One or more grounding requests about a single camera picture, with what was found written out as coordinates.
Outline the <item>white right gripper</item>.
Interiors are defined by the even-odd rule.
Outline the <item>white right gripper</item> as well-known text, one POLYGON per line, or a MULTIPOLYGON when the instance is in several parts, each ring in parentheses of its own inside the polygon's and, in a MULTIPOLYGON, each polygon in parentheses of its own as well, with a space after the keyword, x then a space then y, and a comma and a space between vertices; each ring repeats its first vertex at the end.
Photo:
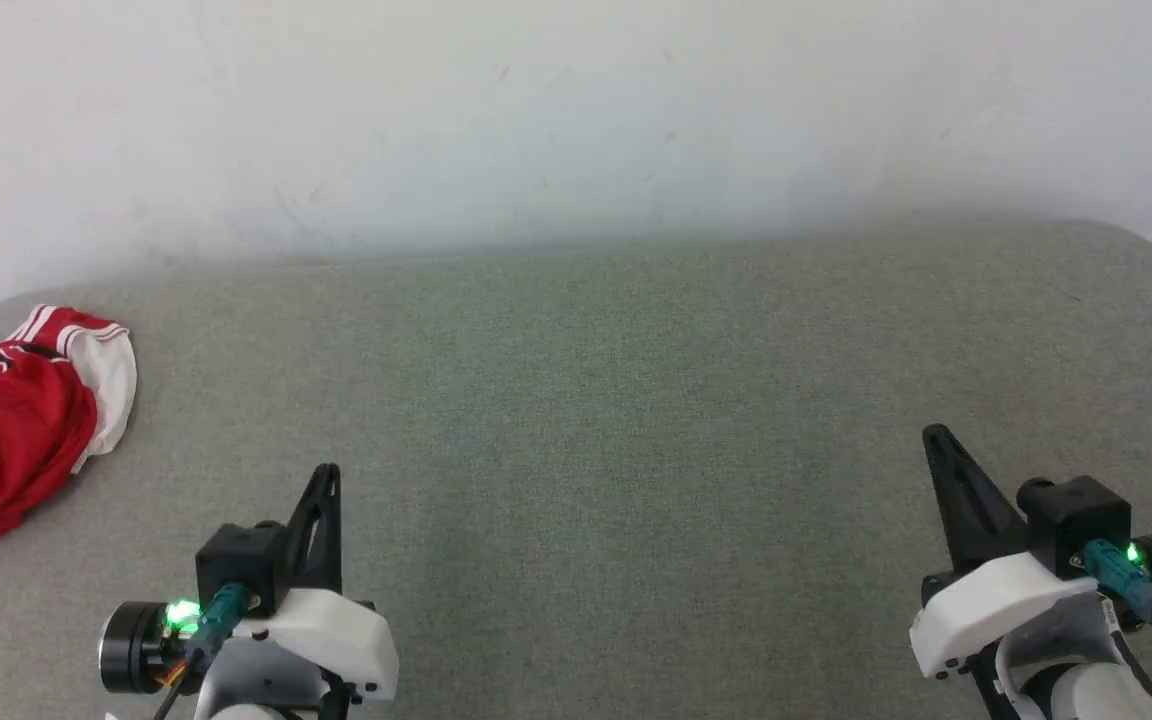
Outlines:
POLYGON ((1026 550, 1025 520, 950 429, 931 424, 922 442, 952 571, 967 574, 929 598, 911 621, 910 646, 924 679, 970 657, 986 664, 991 644, 1000 682, 1020 682, 1059 661, 1105 661, 1096 579, 1060 579, 1020 553, 1026 550))

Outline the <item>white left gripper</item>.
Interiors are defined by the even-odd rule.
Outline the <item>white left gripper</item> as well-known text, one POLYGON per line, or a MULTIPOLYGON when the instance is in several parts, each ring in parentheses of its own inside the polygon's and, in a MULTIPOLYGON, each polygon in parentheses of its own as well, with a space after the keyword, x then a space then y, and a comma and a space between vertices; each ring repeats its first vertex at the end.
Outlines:
POLYGON ((285 588, 297 589, 273 616, 243 620, 227 641, 227 705, 319 706, 334 685, 344 688, 346 702, 393 702, 401 661, 391 626, 379 612, 340 594, 342 515, 334 462, 317 465, 308 479, 285 524, 285 588))

